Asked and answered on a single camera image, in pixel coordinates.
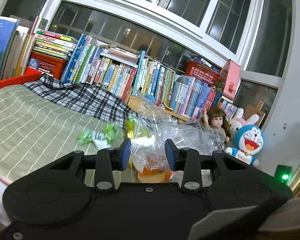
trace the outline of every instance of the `doraemon plush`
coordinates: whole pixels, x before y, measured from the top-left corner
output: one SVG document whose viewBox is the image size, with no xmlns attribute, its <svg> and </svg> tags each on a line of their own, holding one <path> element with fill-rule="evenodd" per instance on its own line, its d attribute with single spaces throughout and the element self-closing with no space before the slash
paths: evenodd
<svg viewBox="0 0 300 240">
<path fill-rule="evenodd" d="M 254 167 L 259 166 L 259 161 L 254 157 L 263 147 L 263 133 L 253 124 L 240 128 L 234 136 L 234 146 L 227 147 L 226 153 Z"/>
</svg>

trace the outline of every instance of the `red bed frame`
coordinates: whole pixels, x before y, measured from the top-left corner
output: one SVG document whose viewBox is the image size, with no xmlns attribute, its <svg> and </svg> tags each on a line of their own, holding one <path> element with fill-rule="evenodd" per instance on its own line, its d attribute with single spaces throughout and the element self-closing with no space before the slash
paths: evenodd
<svg viewBox="0 0 300 240">
<path fill-rule="evenodd" d="M 0 89 L 6 86 L 20 85 L 26 82 L 36 81 L 40 78 L 40 76 L 40 71 L 27 67 L 25 74 L 22 76 L 0 80 Z"/>
</svg>

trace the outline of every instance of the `plaid blanket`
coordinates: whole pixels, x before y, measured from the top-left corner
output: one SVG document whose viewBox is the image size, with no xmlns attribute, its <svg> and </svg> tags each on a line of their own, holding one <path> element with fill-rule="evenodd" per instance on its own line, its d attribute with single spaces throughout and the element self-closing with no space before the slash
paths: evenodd
<svg viewBox="0 0 300 240">
<path fill-rule="evenodd" d="M 134 111 L 109 91 L 87 83 L 63 84 L 43 74 L 38 81 L 23 86 L 40 97 L 82 114 L 123 128 L 124 120 Z"/>
</svg>

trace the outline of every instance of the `doll's face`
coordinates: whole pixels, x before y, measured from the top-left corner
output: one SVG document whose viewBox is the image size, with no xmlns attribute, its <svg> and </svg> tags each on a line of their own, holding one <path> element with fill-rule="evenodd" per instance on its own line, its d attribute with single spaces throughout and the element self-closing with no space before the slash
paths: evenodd
<svg viewBox="0 0 300 240">
<path fill-rule="evenodd" d="M 221 127 L 223 124 L 222 116 L 215 117 L 211 120 L 211 125 L 215 127 Z"/>
</svg>

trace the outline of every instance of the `bed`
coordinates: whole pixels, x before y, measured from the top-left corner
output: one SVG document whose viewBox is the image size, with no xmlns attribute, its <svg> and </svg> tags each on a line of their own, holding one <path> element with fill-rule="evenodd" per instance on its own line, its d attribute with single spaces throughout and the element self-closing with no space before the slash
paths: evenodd
<svg viewBox="0 0 300 240">
<path fill-rule="evenodd" d="M 107 122 L 119 125 L 117 147 L 124 138 L 124 119 L 133 111 L 111 93 L 92 86 L 64 87 L 43 76 L 24 85 L 0 89 L 0 222 L 8 225 L 1 198 L 11 182 L 74 151 L 95 154 L 91 144 L 80 145 L 78 135 L 86 128 L 102 131 Z M 114 172 L 120 182 L 137 182 L 136 171 L 127 167 Z M 92 185 L 93 170 L 85 183 Z"/>
</svg>

